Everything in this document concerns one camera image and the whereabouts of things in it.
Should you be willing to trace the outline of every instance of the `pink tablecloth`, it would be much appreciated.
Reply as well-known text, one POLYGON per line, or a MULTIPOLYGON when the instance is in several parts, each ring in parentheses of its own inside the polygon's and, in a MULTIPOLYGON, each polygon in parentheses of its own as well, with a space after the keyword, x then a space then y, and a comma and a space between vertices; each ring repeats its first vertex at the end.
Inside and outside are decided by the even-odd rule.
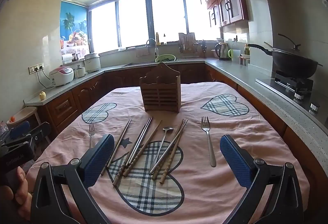
MULTIPOLYGON (((230 134, 253 158, 262 158, 271 165, 293 163, 301 186, 303 207, 307 208, 309 183, 300 164, 277 132, 237 91, 219 82, 181 85, 181 100, 179 114, 166 111, 145 112, 140 88, 121 88, 108 93, 60 133, 32 166, 27 175, 30 190, 33 189, 39 167, 44 161, 55 166, 83 156, 89 148, 89 122, 95 123, 94 141, 97 142, 103 134, 108 133, 117 140, 127 121, 132 118, 108 172, 89 188, 91 195, 112 223, 222 223, 246 190, 238 184, 220 152, 220 138, 224 134, 230 134), (114 188, 113 178, 150 116, 154 117, 150 131, 163 119, 160 130, 128 177, 123 178, 118 187, 114 188), (206 133, 200 128, 202 116, 208 116, 211 123, 215 168, 210 166, 206 133), (159 179, 150 179, 147 170, 163 137, 161 129, 165 126, 176 129, 182 118, 189 121, 168 178, 162 186, 159 179)), ((165 147, 172 137, 173 135, 167 137, 165 147)), ((67 188, 65 193, 73 215, 83 222, 67 188)), ((269 193, 268 186, 253 215, 253 221, 260 217, 269 193)))

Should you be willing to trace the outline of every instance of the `window frame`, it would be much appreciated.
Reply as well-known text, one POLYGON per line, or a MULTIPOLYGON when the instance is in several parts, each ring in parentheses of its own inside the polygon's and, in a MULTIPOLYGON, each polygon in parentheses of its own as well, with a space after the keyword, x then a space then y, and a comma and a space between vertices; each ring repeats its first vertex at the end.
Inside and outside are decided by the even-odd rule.
MULTIPOLYGON (((117 32, 117 45, 118 45, 118 49, 115 50, 111 50, 111 51, 106 51, 103 53, 99 53, 99 55, 105 55, 105 54, 109 54, 109 53, 114 53, 117 51, 125 51, 125 50, 129 50, 129 49, 134 49, 134 48, 139 48, 139 47, 145 47, 145 45, 136 45, 136 46, 130 46, 127 47, 123 50, 119 50, 121 47, 121 36, 120 36, 120 25, 119 25, 119 15, 118 15, 118 2, 119 0, 103 0, 101 2, 98 2, 94 5, 91 5, 88 7, 88 11, 89 13, 87 14, 87 24, 88 24, 88 32, 91 34, 92 36, 92 10, 96 7, 105 5, 107 3, 110 2, 115 2, 115 17, 116 17, 116 32, 117 32)), ((147 24, 148 24, 148 34, 149 34, 149 38, 155 39, 155 29, 154 29, 154 19, 153 19, 153 4, 152 4, 152 0, 145 0, 146 2, 146 14, 147 14, 147 24)), ((189 23, 188 23, 188 14, 187 14, 187 4, 186 4, 186 0, 183 0, 183 5, 184 5, 184 13, 185 13, 185 21, 186 21, 186 30, 187 33, 189 33, 189 23)), ((222 37, 222 29, 218 28, 220 35, 222 37)), ((216 40, 206 40, 206 42, 216 42, 216 40)), ((173 41, 173 42, 167 42, 167 44, 177 44, 178 41, 173 41)), ((153 40, 151 40, 148 43, 150 46, 154 46, 155 42, 153 40)), ((90 52, 93 51, 93 41, 91 38, 91 43, 90 43, 90 52)))

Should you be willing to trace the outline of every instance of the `plaid heart pattern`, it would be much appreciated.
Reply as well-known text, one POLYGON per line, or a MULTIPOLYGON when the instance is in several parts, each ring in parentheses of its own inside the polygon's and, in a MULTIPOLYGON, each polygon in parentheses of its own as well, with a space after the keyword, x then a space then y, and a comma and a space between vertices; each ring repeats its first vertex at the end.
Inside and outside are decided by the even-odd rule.
POLYGON ((87 109, 82 114, 82 120, 87 124, 104 121, 108 117, 107 111, 115 108, 116 106, 116 103, 103 103, 96 105, 95 107, 87 109))
POLYGON ((215 96, 204 104, 201 109, 228 117, 242 116, 249 112, 249 108, 243 103, 237 102, 237 97, 232 94, 215 96))
MULTIPOLYGON (((170 173, 179 166, 183 159, 180 147, 177 148, 163 185, 159 183, 165 169, 162 167, 155 180, 149 174, 150 165, 159 149, 160 141, 151 142, 144 150, 133 169, 122 177, 116 186, 121 198, 134 210, 150 216, 162 216, 169 214, 182 205, 184 200, 183 189, 178 181, 170 173)), ((164 142, 160 155, 168 147, 169 142, 164 142)), ((119 172, 127 154, 113 161, 107 169, 112 181, 119 172)))

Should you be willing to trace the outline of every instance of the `metal fork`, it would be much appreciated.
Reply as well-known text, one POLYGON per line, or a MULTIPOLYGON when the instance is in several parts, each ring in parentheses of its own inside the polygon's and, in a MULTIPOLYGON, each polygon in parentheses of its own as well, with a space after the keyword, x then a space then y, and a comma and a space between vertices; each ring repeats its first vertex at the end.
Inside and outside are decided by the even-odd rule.
POLYGON ((90 145, 89 145, 89 149, 93 147, 92 145, 92 136, 95 135, 95 126, 93 124, 93 122, 91 122, 89 124, 89 136, 90 136, 90 145))
POLYGON ((208 141, 208 150, 210 152, 210 164, 212 167, 216 167, 216 160, 215 160, 215 155, 214 155, 214 150, 211 142, 211 137, 210 137, 210 122, 208 120, 208 117, 202 117, 202 123, 201 127, 204 132, 207 134, 207 141, 208 141))

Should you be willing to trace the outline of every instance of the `star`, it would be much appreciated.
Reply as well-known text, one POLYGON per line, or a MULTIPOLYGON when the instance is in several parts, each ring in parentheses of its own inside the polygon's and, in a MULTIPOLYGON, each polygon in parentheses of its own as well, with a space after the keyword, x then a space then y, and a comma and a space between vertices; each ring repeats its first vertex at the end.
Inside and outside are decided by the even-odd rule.
POLYGON ((131 144, 132 142, 130 142, 130 137, 126 138, 126 139, 123 139, 121 140, 121 143, 120 145, 122 145, 124 148, 127 147, 128 144, 131 144))

